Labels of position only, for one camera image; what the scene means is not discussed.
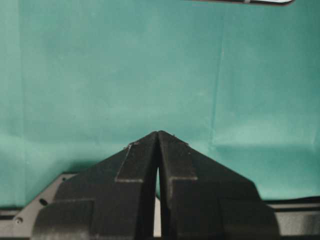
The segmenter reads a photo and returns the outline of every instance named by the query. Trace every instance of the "green backdrop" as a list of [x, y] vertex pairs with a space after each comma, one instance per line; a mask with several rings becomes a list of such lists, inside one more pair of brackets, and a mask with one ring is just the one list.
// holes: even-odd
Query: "green backdrop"
[[155, 130], [264, 199], [320, 195], [319, 12], [319, 0], [0, 0], [0, 206]]

